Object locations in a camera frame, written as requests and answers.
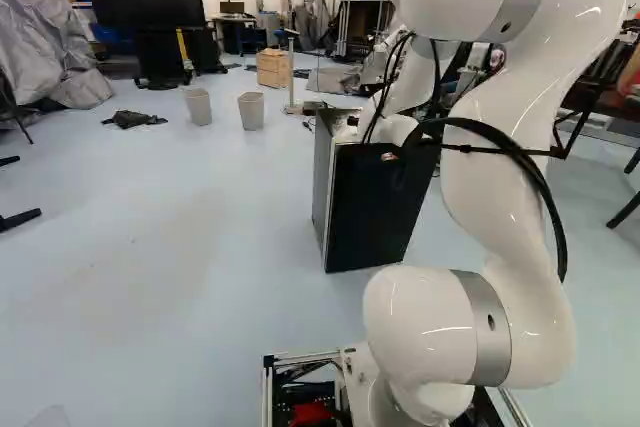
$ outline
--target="black object on floor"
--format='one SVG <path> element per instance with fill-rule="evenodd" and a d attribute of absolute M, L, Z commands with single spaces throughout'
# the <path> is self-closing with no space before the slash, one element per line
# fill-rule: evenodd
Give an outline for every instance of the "black object on floor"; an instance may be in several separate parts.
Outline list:
<path fill-rule="evenodd" d="M 293 76 L 296 79 L 308 79 L 311 69 L 294 69 Z"/>
<path fill-rule="evenodd" d="M 18 162 L 20 157 L 14 155 L 13 157 L 5 157 L 0 159 L 0 167 Z M 20 214 L 12 215 L 11 217 L 2 217 L 0 215 L 0 233 L 11 230 L 19 225 L 22 225 L 30 220 L 40 217 L 42 211 L 40 209 L 31 209 Z"/>
<path fill-rule="evenodd" d="M 163 119 L 157 115 L 141 114 L 139 112 L 131 112 L 130 110 L 119 110 L 112 118 L 103 120 L 102 125 L 116 124 L 121 129 L 127 130 L 138 125 L 166 124 L 167 122 L 167 119 Z"/>
<path fill-rule="evenodd" d="M 175 80 L 148 80 L 148 79 L 140 79 L 140 77 L 133 78 L 134 84 L 139 89 L 147 89 L 147 90 L 172 90 L 177 89 L 178 85 L 180 85 Z"/>
<path fill-rule="evenodd" d="M 25 224 L 41 215 L 42 211 L 40 209 L 27 210 L 26 212 L 12 215 L 11 217 L 2 217 L 0 215 L 0 233 L 15 229 L 19 225 Z"/>

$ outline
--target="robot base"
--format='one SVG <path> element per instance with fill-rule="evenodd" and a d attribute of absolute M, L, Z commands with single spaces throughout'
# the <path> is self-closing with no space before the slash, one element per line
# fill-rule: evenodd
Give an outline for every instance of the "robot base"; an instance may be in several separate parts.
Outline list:
<path fill-rule="evenodd" d="M 283 383 L 282 379 L 294 371 L 308 372 L 300 377 L 305 382 L 296 378 L 295 381 Z M 421 424 L 398 409 L 388 385 L 379 379 L 378 373 L 366 343 L 321 354 L 265 356 L 262 371 L 262 427 L 293 425 L 299 406 L 311 403 L 321 403 L 327 412 L 333 413 L 323 426 L 421 427 Z M 476 387 L 469 409 L 451 423 L 451 427 L 505 425 L 531 427 L 508 391 L 487 391 L 482 387 Z"/>

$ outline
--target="black chair leg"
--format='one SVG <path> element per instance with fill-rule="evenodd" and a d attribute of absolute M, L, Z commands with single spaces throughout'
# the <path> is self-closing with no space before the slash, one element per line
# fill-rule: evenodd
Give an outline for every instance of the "black chair leg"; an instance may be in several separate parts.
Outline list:
<path fill-rule="evenodd" d="M 565 145 L 562 151 L 562 156 L 564 159 L 569 157 L 569 154 L 571 153 L 571 148 L 573 147 L 573 144 L 575 144 L 576 140 L 578 140 L 578 136 L 580 135 L 580 132 L 582 132 L 582 128 L 584 127 L 584 124 L 586 124 L 587 120 L 589 120 L 590 114 L 591 114 L 591 109 L 588 109 L 582 112 L 580 119 L 578 119 L 578 122 L 576 123 L 576 126 L 573 129 L 573 132 L 571 132 L 571 137 L 569 138 L 567 145 Z"/>
<path fill-rule="evenodd" d="M 40 209 L 32 209 L 27 210 L 26 212 L 22 212 L 21 214 L 13 215 L 11 217 L 0 216 L 0 233 L 14 229 L 19 225 L 35 219 L 36 217 L 40 217 L 41 215 L 42 211 Z"/>
<path fill-rule="evenodd" d="M 14 162 L 18 162 L 20 157 L 14 155 L 13 157 L 4 157 L 0 159 L 0 167 L 4 167 L 5 165 L 13 164 Z"/>
<path fill-rule="evenodd" d="M 640 192 L 638 192 L 631 202 L 624 206 L 624 208 L 618 212 L 613 219 L 607 222 L 607 227 L 610 229 L 615 229 L 618 225 L 620 225 L 624 220 L 631 215 L 631 213 L 636 210 L 640 206 Z"/>
<path fill-rule="evenodd" d="M 29 141 L 29 143 L 31 145 L 33 145 L 33 139 L 31 138 L 31 136 L 29 135 L 29 132 L 27 132 L 27 129 L 25 128 L 24 124 L 22 123 L 22 120 L 20 119 L 20 114 L 18 114 L 17 112 L 14 113 L 14 118 L 16 119 L 16 122 L 18 123 L 18 125 L 20 126 L 20 130 L 22 131 L 22 133 L 25 135 L 25 137 L 27 138 L 27 140 Z"/>
<path fill-rule="evenodd" d="M 633 172 L 633 169 L 640 163 L 640 149 L 636 151 L 633 158 L 629 161 L 629 164 L 624 168 L 625 174 L 630 174 Z"/>

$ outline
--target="chair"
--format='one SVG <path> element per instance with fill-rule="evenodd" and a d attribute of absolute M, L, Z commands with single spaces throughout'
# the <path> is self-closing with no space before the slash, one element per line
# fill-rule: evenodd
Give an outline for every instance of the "chair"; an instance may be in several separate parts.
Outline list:
<path fill-rule="evenodd" d="M 27 132 L 24 124 L 22 123 L 22 109 L 16 105 L 15 97 L 13 96 L 13 89 L 9 80 L 5 76 L 2 69 L 0 69 L 0 113 L 7 112 L 9 117 L 13 118 L 22 133 L 25 135 L 30 144 L 33 144 L 33 139 Z"/>
<path fill-rule="evenodd" d="M 633 169 L 636 168 L 638 163 L 640 163 L 640 149 L 636 151 L 629 164 L 625 167 L 624 173 L 630 174 L 631 172 L 633 172 Z M 633 197 L 633 199 L 631 199 L 631 201 L 627 205 L 625 205 L 620 212 L 618 212 L 618 215 L 607 222 L 607 227 L 609 227 L 610 229 L 615 229 L 616 227 L 618 227 L 618 225 L 624 222 L 626 218 L 629 217 L 631 213 L 638 208 L 638 206 L 640 206 L 640 192 L 638 192 Z"/>
<path fill-rule="evenodd" d="M 18 105 L 16 105 L 15 98 L 13 96 L 13 90 L 11 89 L 11 85 L 7 80 L 6 76 L 2 69 L 0 69 L 0 111 L 6 111 L 9 113 L 10 117 L 17 122 L 22 133 L 27 137 L 27 140 L 30 144 L 33 144 L 33 140 L 31 136 L 25 129 L 24 124 L 22 123 L 22 111 Z M 0 158 L 0 167 L 4 167 L 8 164 L 13 164 L 14 162 L 18 162 L 20 157 L 4 157 Z M 19 225 L 24 224 L 36 217 L 40 217 L 42 215 L 42 211 L 40 209 L 31 209 L 26 212 L 21 212 L 19 214 L 13 215 L 11 217 L 2 217 L 0 215 L 0 233 L 6 232 L 7 230 L 11 230 Z"/>
<path fill-rule="evenodd" d="M 553 136 L 557 143 L 551 147 L 554 156 L 561 159 L 569 156 L 573 144 L 592 112 L 640 122 L 640 110 L 623 105 L 624 99 L 617 92 L 616 85 L 618 77 L 631 59 L 634 50 L 635 45 L 614 40 L 571 87 L 561 106 L 571 112 L 556 119 L 553 125 Z M 580 118 L 571 132 L 569 141 L 563 145 L 557 127 L 562 122 L 577 116 Z"/>

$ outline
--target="wooden box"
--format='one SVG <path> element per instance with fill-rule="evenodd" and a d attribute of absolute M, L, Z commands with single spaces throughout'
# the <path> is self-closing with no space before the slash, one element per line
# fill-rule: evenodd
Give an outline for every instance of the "wooden box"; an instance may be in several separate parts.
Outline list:
<path fill-rule="evenodd" d="M 283 50 L 264 49 L 256 56 L 258 83 L 268 87 L 282 88 L 289 85 L 291 65 L 289 53 Z"/>

